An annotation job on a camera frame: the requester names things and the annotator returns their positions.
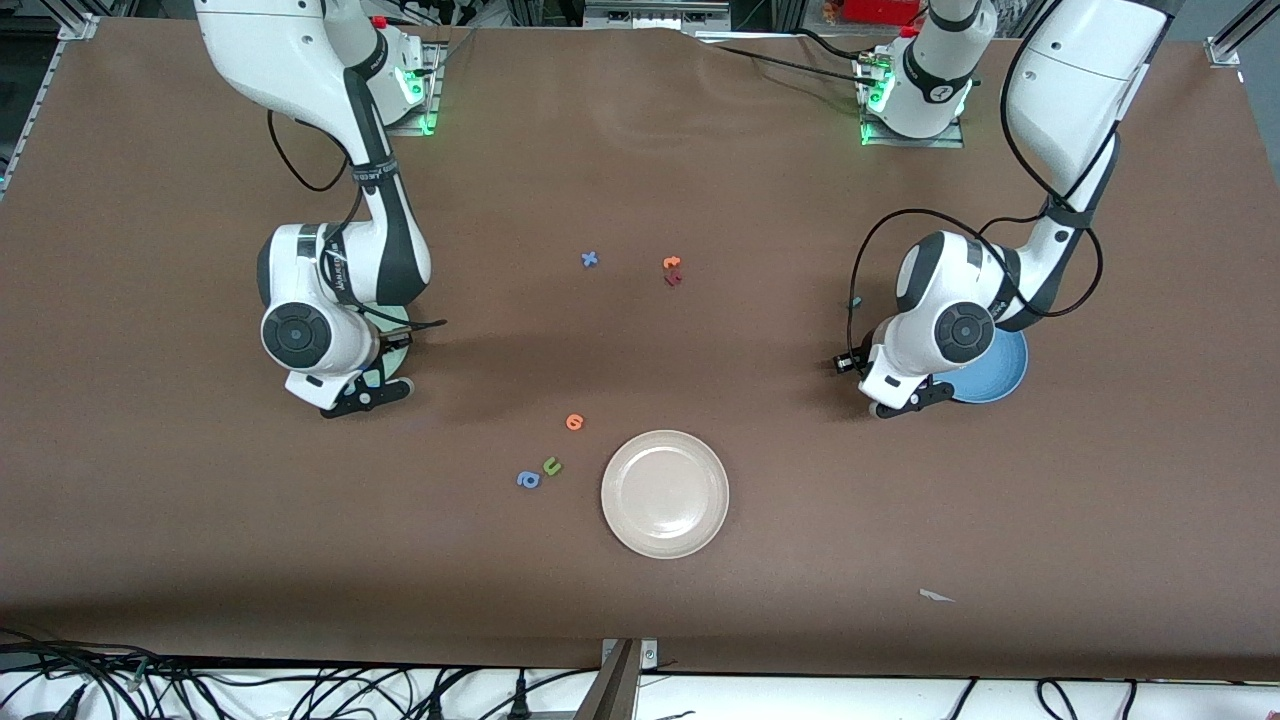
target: white paper scrap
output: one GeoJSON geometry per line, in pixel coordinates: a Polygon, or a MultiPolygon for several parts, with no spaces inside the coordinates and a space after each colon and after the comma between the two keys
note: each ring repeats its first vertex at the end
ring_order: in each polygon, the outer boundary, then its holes
{"type": "Polygon", "coordinates": [[[927,591],[924,588],[920,588],[920,596],[922,597],[927,597],[927,598],[929,598],[932,601],[936,601],[936,602],[955,602],[954,600],[951,600],[950,597],[947,597],[945,594],[938,594],[938,593],[936,593],[933,591],[927,591]]]}

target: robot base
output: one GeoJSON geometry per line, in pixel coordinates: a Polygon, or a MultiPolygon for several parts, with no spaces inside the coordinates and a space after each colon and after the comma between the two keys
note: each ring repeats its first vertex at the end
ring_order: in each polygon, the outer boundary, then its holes
{"type": "MultiPolygon", "coordinates": [[[[462,49],[462,42],[456,50],[462,49]]],[[[406,81],[408,83],[407,91],[415,96],[421,95],[422,102],[412,108],[399,120],[387,126],[387,135],[411,137],[435,135],[435,123],[440,114],[440,92],[444,91],[444,59],[448,56],[448,42],[422,41],[421,55],[415,59],[416,67],[413,68],[422,76],[406,81]]]]}
{"type": "Polygon", "coordinates": [[[964,133],[960,132],[960,120],[954,119],[942,135],[919,140],[899,135],[884,124],[874,113],[860,108],[863,145],[893,145],[897,147],[964,147],[964,133]]]}

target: metal bracket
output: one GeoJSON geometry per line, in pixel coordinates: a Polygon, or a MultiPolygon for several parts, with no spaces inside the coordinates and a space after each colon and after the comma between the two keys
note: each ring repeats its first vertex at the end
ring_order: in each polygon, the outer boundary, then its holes
{"type": "Polygon", "coordinates": [[[97,23],[100,22],[100,18],[87,13],[81,14],[81,18],[84,20],[81,24],[64,24],[63,28],[58,31],[58,40],[70,41],[88,40],[93,37],[97,32],[97,23]]]}
{"type": "Polygon", "coordinates": [[[1280,14],[1280,0],[1249,0],[1231,22],[1204,41],[1204,54],[1208,55],[1210,64],[1215,68],[1239,65],[1240,56],[1235,51],[1277,14],[1280,14]]]}
{"type": "Polygon", "coordinates": [[[1208,64],[1215,68],[1234,68],[1240,64],[1240,54],[1231,50],[1226,55],[1219,55],[1216,37],[1204,38],[1204,55],[1208,56],[1208,64]]]}
{"type": "MultiPolygon", "coordinates": [[[[635,638],[613,642],[604,651],[605,660],[586,691],[573,720],[632,720],[636,714],[636,691],[640,685],[640,662],[644,642],[635,638]]],[[[653,659],[658,659],[654,642],[653,659]]]]}
{"type": "MultiPolygon", "coordinates": [[[[604,641],[600,648],[600,665],[608,662],[609,655],[617,647],[618,641],[604,641]]],[[[640,669],[653,670],[658,666],[658,638],[644,638],[640,641],[640,669]]]]}
{"type": "Polygon", "coordinates": [[[27,113],[27,122],[22,124],[22,133],[18,135],[18,142],[13,146],[13,156],[9,158],[9,164],[5,165],[4,177],[0,178],[0,200],[4,200],[5,191],[9,190],[9,183],[13,179],[14,170],[18,169],[18,159],[22,156],[22,151],[27,147],[27,138],[31,137],[31,128],[36,124],[36,115],[40,114],[40,108],[45,104],[45,95],[49,94],[49,86],[54,82],[54,70],[58,69],[58,63],[63,59],[63,53],[67,50],[67,41],[58,44],[54,49],[54,56],[49,59],[49,69],[45,70],[44,79],[40,81],[40,90],[36,91],[36,100],[31,104],[31,111],[27,113]]]}
{"type": "MultiPolygon", "coordinates": [[[[476,31],[467,35],[470,38],[476,31]]],[[[463,38],[454,51],[462,49],[463,38]]],[[[435,123],[440,115],[440,94],[444,91],[444,64],[449,55],[448,42],[422,42],[422,92],[425,99],[417,108],[387,127],[387,135],[421,137],[435,135],[435,123]]]]}
{"type": "Polygon", "coordinates": [[[867,85],[858,86],[858,114],[863,145],[964,147],[964,132],[960,129],[960,118],[951,118],[951,122],[947,123],[947,127],[941,133],[922,140],[893,132],[884,124],[884,120],[879,115],[870,110],[869,105],[881,100],[878,94],[887,92],[887,86],[893,82],[892,73],[890,72],[891,58],[886,53],[887,46],[882,45],[874,53],[864,54],[863,58],[850,61],[854,76],[872,78],[877,82],[874,87],[867,85]]]}

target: metal frame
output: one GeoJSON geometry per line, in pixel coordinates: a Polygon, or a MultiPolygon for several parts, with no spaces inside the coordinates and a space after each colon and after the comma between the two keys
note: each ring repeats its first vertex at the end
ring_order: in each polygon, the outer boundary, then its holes
{"type": "MultiPolygon", "coordinates": [[[[636,638],[614,641],[605,648],[607,659],[586,691],[582,705],[573,720],[632,720],[636,712],[636,689],[640,684],[640,665],[644,662],[644,642],[636,638]]],[[[653,660],[657,660],[657,650],[653,660]]]]}
{"type": "MultiPolygon", "coordinates": [[[[91,27],[97,27],[97,20],[88,23],[91,27]]],[[[0,200],[4,200],[5,192],[9,190],[9,182],[13,178],[14,170],[18,169],[18,160],[22,158],[23,149],[27,147],[27,138],[31,137],[31,128],[36,124],[36,115],[40,114],[40,108],[45,104],[45,95],[49,94],[49,86],[54,82],[54,72],[58,69],[58,63],[63,59],[63,53],[67,50],[68,40],[61,40],[58,42],[58,47],[54,50],[54,56],[49,59],[49,69],[45,70],[45,77],[40,81],[40,90],[36,91],[36,100],[31,104],[31,111],[27,113],[27,122],[22,124],[22,135],[18,136],[18,142],[13,146],[13,158],[9,158],[9,164],[4,169],[4,179],[0,181],[0,200]]]]}
{"type": "Polygon", "coordinates": [[[1280,0],[1253,0],[1231,22],[1204,40],[1204,53],[1215,68],[1240,64],[1236,50],[1280,13],[1280,0]]]}

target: white plate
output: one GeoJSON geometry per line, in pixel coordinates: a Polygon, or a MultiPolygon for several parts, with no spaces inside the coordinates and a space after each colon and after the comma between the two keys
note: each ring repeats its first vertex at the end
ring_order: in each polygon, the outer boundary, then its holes
{"type": "Polygon", "coordinates": [[[680,430],[652,430],[613,454],[600,505],[622,544],[675,560],[705,547],[724,524],[728,475],[703,441],[680,430]]]}

